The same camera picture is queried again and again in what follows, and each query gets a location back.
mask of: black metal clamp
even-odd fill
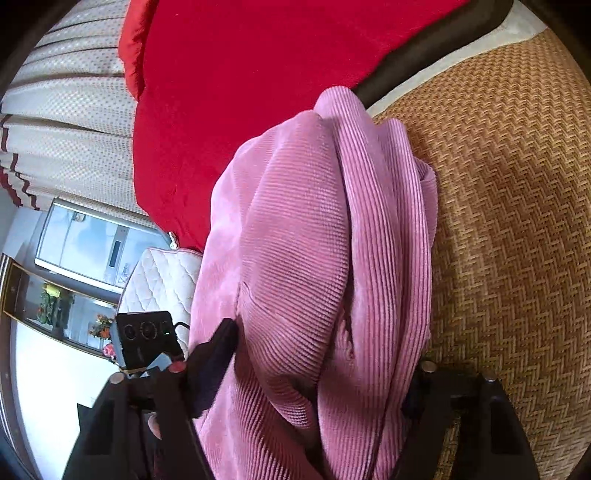
[[[415,372],[403,406],[413,426],[392,480],[432,480],[454,411],[461,413],[450,480],[539,480],[523,427],[501,382],[438,368],[430,361]]]
[[[144,414],[155,411],[167,478],[213,480],[191,419],[211,407],[238,344],[238,325],[222,320],[186,365],[154,368],[147,377],[111,375],[80,432],[63,480],[149,480]]]

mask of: white curtain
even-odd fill
[[[117,43],[129,0],[82,0],[37,44],[2,99],[0,180],[15,204],[54,197],[144,225],[131,135],[135,100]]]

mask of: white wall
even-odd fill
[[[4,244],[17,208],[6,190],[0,188],[0,245]]]
[[[59,480],[80,432],[76,403],[93,406],[119,369],[15,324],[13,388],[25,434],[43,480]]]
[[[28,243],[33,236],[37,222],[42,214],[42,212],[30,208],[17,208],[12,218],[2,252],[13,257],[17,262],[22,263]]]

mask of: white quilted bag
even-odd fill
[[[202,255],[179,248],[147,248],[129,277],[118,312],[157,312],[166,310],[178,322],[190,324],[191,303],[201,268]],[[178,342],[188,356],[189,330],[176,327]]]

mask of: pink corduroy jacket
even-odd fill
[[[190,343],[241,339],[196,421],[218,480],[383,479],[428,339],[437,186],[348,89],[246,142],[212,194]]]

